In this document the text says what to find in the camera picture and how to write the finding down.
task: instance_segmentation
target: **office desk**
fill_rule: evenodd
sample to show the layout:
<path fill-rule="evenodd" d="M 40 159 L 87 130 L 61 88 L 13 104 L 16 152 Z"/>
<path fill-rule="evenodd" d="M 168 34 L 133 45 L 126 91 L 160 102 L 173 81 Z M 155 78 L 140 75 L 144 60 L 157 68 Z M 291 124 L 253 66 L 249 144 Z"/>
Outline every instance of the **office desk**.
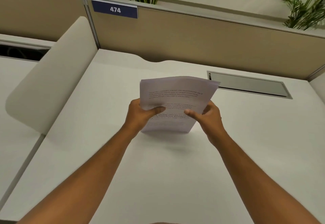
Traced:
<path fill-rule="evenodd" d="M 19 220 L 123 124 L 141 79 L 207 70 L 283 81 L 293 99 L 217 90 L 226 130 L 275 181 L 325 221 L 325 105 L 306 81 L 99 50 L 0 218 Z M 139 133 L 91 223 L 253 223 L 217 150 L 189 134 Z"/>
<path fill-rule="evenodd" d="M 36 64 L 0 57 L 0 209 L 8 197 L 6 191 L 15 182 L 16 175 L 40 136 L 11 118 L 5 110 L 8 95 Z"/>

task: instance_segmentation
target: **forearm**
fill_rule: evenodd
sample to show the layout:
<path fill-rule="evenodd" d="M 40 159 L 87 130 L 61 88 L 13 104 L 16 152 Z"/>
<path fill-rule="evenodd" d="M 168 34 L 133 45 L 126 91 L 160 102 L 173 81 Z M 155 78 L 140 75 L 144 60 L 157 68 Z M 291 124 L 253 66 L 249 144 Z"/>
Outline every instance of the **forearm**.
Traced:
<path fill-rule="evenodd" d="M 225 132 L 210 138 L 255 224 L 319 224 Z"/>
<path fill-rule="evenodd" d="M 89 223 L 134 136 L 130 129 L 121 128 L 18 224 Z"/>

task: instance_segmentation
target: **white paper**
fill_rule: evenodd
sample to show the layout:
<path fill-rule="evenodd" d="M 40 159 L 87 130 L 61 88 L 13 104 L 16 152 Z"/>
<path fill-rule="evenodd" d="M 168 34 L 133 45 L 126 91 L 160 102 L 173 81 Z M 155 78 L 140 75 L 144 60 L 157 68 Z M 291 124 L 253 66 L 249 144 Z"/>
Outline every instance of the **white paper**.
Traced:
<path fill-rule="evenodd" d="M 177 131 L 188 133 L 195 120 L 185 109 L 202 113 L 220 82 L 189 76 L 144 79 L 140 82 L 140 106 L 144 110 L 164 106 L 166 110 L 149 119 L 146 131 Z"/>

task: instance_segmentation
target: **hand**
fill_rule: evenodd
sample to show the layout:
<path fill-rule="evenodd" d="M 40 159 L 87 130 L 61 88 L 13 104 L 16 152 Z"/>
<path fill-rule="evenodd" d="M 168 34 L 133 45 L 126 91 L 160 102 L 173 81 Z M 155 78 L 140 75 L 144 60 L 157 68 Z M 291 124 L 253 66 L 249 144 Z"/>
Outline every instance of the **hand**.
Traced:
<path fill-rule="evenodd" d="M 136 134 L 147 124 L 148 120 L 166 110 L 165 107 L 156 107 L 150 110 L 143 110 L 140 107 L 140 98 L 132 100 L 123 127 L 131 129 Z"/>
<path fill-rule="evenodd" d="M 198 114 L 189 109 L 184 110 L 184 113 L 200 123 L 202 130 L 208 136 L 211 143 L 214 143 L 215 139 L 220 139 L 222 136 L 227 135 L 221 121 L 220 110 L 212 101 L 209 101 L 203 114 Z"/>

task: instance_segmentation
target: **white desk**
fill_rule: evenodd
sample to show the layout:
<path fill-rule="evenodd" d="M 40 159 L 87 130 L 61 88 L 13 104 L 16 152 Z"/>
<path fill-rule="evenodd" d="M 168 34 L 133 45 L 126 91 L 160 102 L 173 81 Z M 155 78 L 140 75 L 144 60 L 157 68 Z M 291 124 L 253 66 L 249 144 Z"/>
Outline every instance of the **white desk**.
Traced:
<path fill-rule="evenodd" d="M 8 95 L 36 64 L 0 57 L 0 209 L 8 187 L 40 136 L 5 110 Z"/>
<path fill-rule="evenodd" d="M 0 213 L 19 220 L 123 124 L 141 79 L 207 70 L 283 81 L 293 100 L 217 90 L 224 125 L 281 186 L 325 222 L 325 105 L 302 80 L 99 50 Z M 139 133 L 91 223 L 253 223 L 217 150 L 187 135 Z"/>

